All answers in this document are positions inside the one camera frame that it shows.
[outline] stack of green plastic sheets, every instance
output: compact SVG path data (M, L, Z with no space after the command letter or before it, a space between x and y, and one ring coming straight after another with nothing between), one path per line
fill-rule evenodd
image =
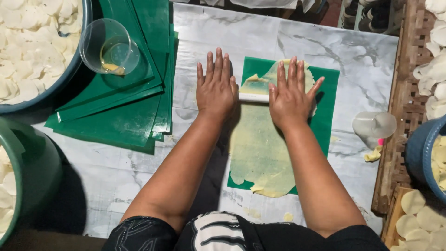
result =
M140 50L130 74L96 74L45 126L55 133L153 154L172 131L178 34L168 0L99 0L104 18L121 23Z

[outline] finger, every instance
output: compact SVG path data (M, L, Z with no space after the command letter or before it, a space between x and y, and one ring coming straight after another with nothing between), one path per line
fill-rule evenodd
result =
M294 56L291 58L288 67L288 88L295 88L297 85L297 76L296 76L296 61L297 57Z
M223 57L223 69L222 69L222 80L224 84L229 84L230 75L231 75L231 70L230 70L229 55L225 53Z
M204 84L203 66L201 63L197 63L197 86Z
M221 80L222 67L223 67L222 49L220 47L218 47L217 53L215 55L214 77L212 78L213 80L216 80L216 81Z
M306 94L309 100L313 100L314 97L316 97L316 93L319 90L319 87L321 87L322 82L324 82L325 77L320 77L316 83L313 85L313 87L308 91L308 93Z
M286 89L287 84L285 78L285 67L283 65L283 61L280 61L279 66L277 66L277 90L278 92L281 92Z
M277 87L273 83L269 83L268 90L269 90L269 105L273 105L274 102L276 102L278 95Z
M231 87L232 95L235 101L239 100L239 86L235 83L235 76L229 79L229 86Z
M208 83L211 82L214 76L214 55L212 52L207 53L207 63L206 63L206 80Z
M301 60L297 64L297 89L305 93L305 73L304 73L304 61Z

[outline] black shirt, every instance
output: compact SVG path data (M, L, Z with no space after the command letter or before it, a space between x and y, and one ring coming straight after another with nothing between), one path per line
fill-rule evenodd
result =
M120 223L103 251L388 251L371 228L350 226L328 238L294 223L253 224L227 212L202 214L180 236L165 221L135 216Z

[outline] clear plastic cup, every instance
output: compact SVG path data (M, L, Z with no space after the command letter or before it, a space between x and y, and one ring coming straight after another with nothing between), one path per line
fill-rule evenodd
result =
M396 118L386 112L360 112L352 126L359 136L388 138L396 130Z
M82 61L92 71L125 75L139 62L140 52L126 28L110 18L90 23L79 40Z

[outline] white rolling pin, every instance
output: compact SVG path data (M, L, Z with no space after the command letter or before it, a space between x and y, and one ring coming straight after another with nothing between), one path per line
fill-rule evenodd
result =
M239 92L239 100L241 102L269 103L269 95Z

